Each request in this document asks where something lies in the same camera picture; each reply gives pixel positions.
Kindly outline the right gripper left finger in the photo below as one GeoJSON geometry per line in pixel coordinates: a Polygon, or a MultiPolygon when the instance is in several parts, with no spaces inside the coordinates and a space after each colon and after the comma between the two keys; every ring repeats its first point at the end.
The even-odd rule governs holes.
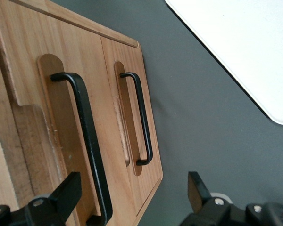
{"type": "Polygon", "coordinates": [[[81,175],[71,172],[49,195],[39,197],[25,207],[29,226],[64,226],[82,196],[81,175]]]}

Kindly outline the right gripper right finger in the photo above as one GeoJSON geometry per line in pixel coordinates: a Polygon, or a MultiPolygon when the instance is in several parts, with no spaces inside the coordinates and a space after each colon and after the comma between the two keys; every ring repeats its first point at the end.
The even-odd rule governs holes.
{"type": "Polygon", "coordinates": [[[224,226],[230,218],[230,203],[213,197],[198,172],[188,173],[188,199],[193,213],[181,223],[182,226],[224,226]]]}

